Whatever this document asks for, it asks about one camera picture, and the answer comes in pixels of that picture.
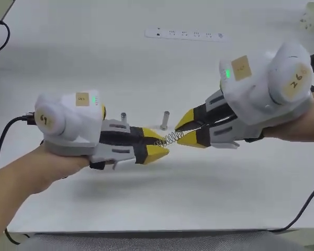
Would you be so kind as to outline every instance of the human hand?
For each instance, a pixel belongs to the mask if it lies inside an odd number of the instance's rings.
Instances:
[[[87,157],[63,157],[46,151],[44,145],[14,161],[31,193],[46,190],[56,180],[73,175],[89,165]]]
[[[314,142],[314,104],[300,118],[263,130],[267,138],[279,138],[286,141]]]

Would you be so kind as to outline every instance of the black cable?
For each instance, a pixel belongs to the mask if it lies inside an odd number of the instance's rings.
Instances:
[[[299,218],[304,213],[305,209],[307,208],[307,206],[309,205],[309,203],[311,202],[311,200],[313,198],[314,198],[314,191],[310,194],[310,196],[306,200],[305,204],[303,205],[303,207],[301,208],[301,210],[297,214],[297,216],[286,227],[283,227],[282,229],[271,230],[270,232],[271,233],[280,233],[280,232],[288,230],[291,226],[293,226],[294,223],[296,223],[299,220]]]
[[[8,25],[5,22],[3,22],[1,20],[0,20],[0,25],[5,26],[7,29],[7,38],[6,38],[6,41],[4,42],[4,44],[0,47],[0,51],[1,51],[3,48],[6,47],[6,45],[8,44],[8,41],[10,39],[10,28],[8,27]]]
[[[13,243],[14,245],[20,245],[20,244],[21,244],[20,242],[17,242],[17,241],[15,241],[15,240],[13,240],[13,238],[11,237],[11,235],[10,235],[9,232],[8,232],[8,229],[5,229],[5,235],[6,235],[7,239],[8,239],[11,243]]]
[[[17,121],[27,121],[27,116],[17,117],[15,119],[12,119],[10,122],[8,122],[8,124],[5,126],[4,130],[2,131],[2,134],[1,134],[1,137],[0,137],[0,151],[1,151],[2,144],[4,143],[4,139],[5,139],[5,136],[6,136],[7,132],[8,132],[8,129]],[[5,229],[5,235],[6,235],[6,237],[8,238],[8,240],[11,243],[13,243],[15,245],[19,245],[20,244],[19,242],[13,240],[13,238],[9,234],[7,228]]]

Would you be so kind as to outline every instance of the outlet socket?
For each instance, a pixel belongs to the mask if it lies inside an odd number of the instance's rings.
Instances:
[[[197,40],[211,42],[225,42],[227,38],[222,33],[201,32],[192,30],[175,30],[151,28],[145,30],[147,38],[164,38],[164,39],[181,39],[181,40]]]

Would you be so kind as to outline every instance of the small metal cylinder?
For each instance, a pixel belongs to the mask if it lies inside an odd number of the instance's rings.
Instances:
[[[163,130],[163,131],[167,130],[167,122],[169,120],[169,115],[170,115],[169,111],[164,112],[163,121],[162,121],[162,124],[160,126],[161,130]]]
[[[121,113],[121,121],[123,123],[127,123],[127,114],[125,112]]]

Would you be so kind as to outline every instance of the metal spring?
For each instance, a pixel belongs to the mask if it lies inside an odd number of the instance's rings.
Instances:
[[[158,140],[154,143],[156,146],[160,147],[167,147],[168,145],[171,145],[174,142],[177,142],[177,140],[180,140],[184,136],[184,132],[182,131],[174,131],[166,135],[163,140]]]

